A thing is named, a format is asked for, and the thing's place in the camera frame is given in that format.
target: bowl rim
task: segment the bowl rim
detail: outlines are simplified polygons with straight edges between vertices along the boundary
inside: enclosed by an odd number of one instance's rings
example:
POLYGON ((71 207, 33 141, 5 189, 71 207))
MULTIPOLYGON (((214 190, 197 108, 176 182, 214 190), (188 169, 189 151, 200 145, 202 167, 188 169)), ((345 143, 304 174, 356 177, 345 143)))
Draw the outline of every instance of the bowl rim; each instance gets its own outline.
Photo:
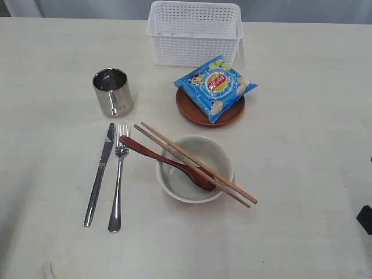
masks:
MULTIPOLYGON (((211 139, 211 138, 208 138, 204 135, 184 135, 182 137, 179 137, 177 138, 176 140, 174 140, 174 142, 176 144, 178 144, 180 141, 185 141, 185 140, 190 140, 190 139, 193 139, 193 138, 203 138, 203 139, 206 139, 210 142, 212 142, 214 145, 216 145, 220 150, 221 152, 225 155, 226 159, 227 159, 227 166, 228 166, 228 179, 230 181, 233 181, 233 178, 234 178, 234 169, 233 169, 233 164, 231 163, 231 158, 230 156, 227 154, 227 152, 225 151, 225 149, 222 147, 222 145, 220 145, 217 141, 211 139)), ((161 155, 164 155, 165 154, 165 150, 162 149, 161 151, 161 155)), ((208 199, 201 199, 199 201, 193 201, 193 200, 190 200, 190 199, 185 199, 185 198, 182 198, 178 195, 176 195, 175 193, 173 193, 171 190, 169 190, 163 179, 162 179, 162 174, 161 174, 161 169, 160 169, 160 164, 161 162, 156 160, 156 165, 155 165, 155 173, 156 173, 156 178, 158 179, 158 182, 160 183, 160 186, 163 188, 163 190, 168 194, 170 195, 171 197, 173 197, 174 199, 178 199, 179 201, 182 201, 182 202, 185 202, 185 203, 205 203, 205 202, 210 202, 210 201, 213 201, 215 199, 217 199, 218 197, 220 197, 222 194, 223 194, 223 191, 220 190, 219 192, 217 192, 214 196, 211 196, 210 198, 208 199)))

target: knife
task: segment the knife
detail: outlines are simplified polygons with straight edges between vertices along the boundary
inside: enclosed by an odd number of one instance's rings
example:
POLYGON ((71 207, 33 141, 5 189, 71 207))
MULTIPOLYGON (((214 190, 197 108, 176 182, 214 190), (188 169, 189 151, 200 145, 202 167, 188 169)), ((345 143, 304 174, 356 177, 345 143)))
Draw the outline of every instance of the knife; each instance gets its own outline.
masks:
POLYGON ((85 214, 84 227, 89 227, 92 223, 95 206, 98 200, 99 189, 101 189, 103 172, 105 171, 107 161, 109 160, 112 146, 114 145, 114 138, 115 125, 114 123, 110 123, 105 139, 105 144, 103 145, 102 155, 99 160, 97 175, 95 176, 91 197, 89 199, 87 213, 85 214))

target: white table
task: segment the white table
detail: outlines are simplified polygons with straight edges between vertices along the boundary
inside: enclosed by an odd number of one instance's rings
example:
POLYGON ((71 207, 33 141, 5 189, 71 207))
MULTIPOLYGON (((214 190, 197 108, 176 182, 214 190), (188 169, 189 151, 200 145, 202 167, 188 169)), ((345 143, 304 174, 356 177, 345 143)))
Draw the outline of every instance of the white table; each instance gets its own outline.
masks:
POLYGON ((0 19, 0 277, 41 278, 45 260, 56 279, 371 274, 372 238, 355 217, 372 203, 372 26, 244 23, 235 68, 259 87, 238 121, 215 129, 179 114, 172 82, 190 68, 155 66, 145 26, 0 19), (137 93, 120 120, 144 120, 172 139, 213 138, 260 203, 181 203, 161 190, 155 162, 131 152, 121 231, 107 230, 113 155, 93 224, 83 227, 112 120, 91 79, 108 66, 125 70, 137 93))

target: red wooden spoon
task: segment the red wooden spoon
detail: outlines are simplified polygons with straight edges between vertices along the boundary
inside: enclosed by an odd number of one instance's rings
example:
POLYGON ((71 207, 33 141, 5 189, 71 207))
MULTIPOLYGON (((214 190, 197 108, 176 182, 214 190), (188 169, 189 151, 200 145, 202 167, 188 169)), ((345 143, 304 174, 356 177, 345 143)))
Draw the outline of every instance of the red wooden spoon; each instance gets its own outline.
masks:
MULTIPOLYGON (((150 158, 154 158, 156 160, 159 160, 165 164, 170 164, 171 166, 174 166, 178 168, 179 170, 182 170, 197 186, 203 188, 204 190, 211 191, 215 189, 216 186, 214 186, 211 182, 209 182, 207 179, 205 179, 203 176, 201 176, 199 173, 197 173, 195 170, 187 166, 186 164, 177 163, 175 161, 172 161, 168 158, 165 158, 162 155, 159 155, 155 152, 152 152, 150 149, 144 147, 139 142, 126 137, 125 135, 120 137, 120 141, 128 148, 132 149, 133 151, 136 151, 142 155, 145 155, 150 158)), ((208 171, 205 169, 198 167, 202 171, 204 171, 207 175, 209 175, 211 178, 214 179, 214 176, 211 175, 208 171)))

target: brown plate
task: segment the brown plate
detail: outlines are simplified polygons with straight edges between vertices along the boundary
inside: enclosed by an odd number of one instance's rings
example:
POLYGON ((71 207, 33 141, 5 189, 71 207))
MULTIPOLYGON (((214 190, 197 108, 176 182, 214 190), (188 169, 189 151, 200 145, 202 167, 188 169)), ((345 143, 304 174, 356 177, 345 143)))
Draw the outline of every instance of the brown plate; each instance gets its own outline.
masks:
POLYGON ((226 110, 214 124, 212 124, 209 122, 208 117, 202 113, 200 108, 198 108, 198 106, 190 99, 186 92, 180 88, 177 90, 176 103, 179 111, 186 118, 196 124, 211 127, 222 126, 233 122, 239 117, 239 115, 241 115, 245 107, 245 99, 243 96, 238 102, 226 110))

